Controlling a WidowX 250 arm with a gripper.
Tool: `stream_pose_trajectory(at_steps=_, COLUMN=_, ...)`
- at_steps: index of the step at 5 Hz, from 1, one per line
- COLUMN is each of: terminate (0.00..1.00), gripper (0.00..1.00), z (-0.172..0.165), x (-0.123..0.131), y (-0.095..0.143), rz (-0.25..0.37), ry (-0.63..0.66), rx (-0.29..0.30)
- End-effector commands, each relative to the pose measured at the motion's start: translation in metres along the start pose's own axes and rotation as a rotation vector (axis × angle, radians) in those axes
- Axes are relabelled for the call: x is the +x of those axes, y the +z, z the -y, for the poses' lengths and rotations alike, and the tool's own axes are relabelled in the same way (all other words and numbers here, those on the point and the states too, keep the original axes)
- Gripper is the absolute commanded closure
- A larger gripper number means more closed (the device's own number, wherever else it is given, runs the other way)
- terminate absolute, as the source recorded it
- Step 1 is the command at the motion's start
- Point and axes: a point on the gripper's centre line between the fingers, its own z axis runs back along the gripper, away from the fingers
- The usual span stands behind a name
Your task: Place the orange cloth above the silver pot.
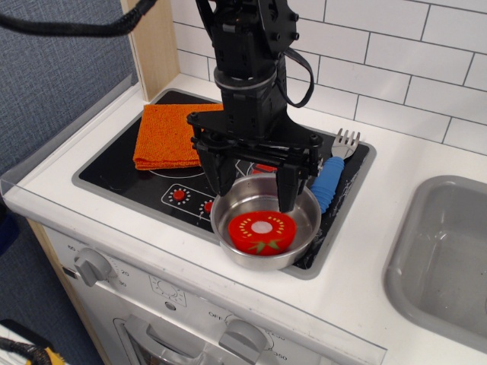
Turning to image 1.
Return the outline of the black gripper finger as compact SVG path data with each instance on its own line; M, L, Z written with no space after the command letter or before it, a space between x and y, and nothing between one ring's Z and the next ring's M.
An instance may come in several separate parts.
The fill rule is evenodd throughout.
M234 148L210 148L197 145L196 150L212 191L220 196L227 195L237 175Z
M294 209L297 197L302 193L306 179L295 166L279 167L276 173L277 193L280 212L290 212Z

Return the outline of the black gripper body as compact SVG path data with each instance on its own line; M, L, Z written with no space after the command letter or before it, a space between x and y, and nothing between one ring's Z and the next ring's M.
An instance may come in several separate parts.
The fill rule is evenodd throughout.
M286 71L271 68L257 78L233 78L215 70L223 109L192 112L192 143L233 147L237 159L271 167L295 166L302 177L317 175L323 139L288 115Z

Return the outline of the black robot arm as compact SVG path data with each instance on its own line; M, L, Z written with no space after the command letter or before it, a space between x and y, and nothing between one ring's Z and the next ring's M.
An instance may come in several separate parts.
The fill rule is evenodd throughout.
M286 59L309 63L292 48L299 16L286 1L198 1L215 51L215 83L221 111L192 112L191 141L214 193L227 195L237 160L277 169L281 212L294 208L306 181L322 164L323 139L292 121L288 106Z

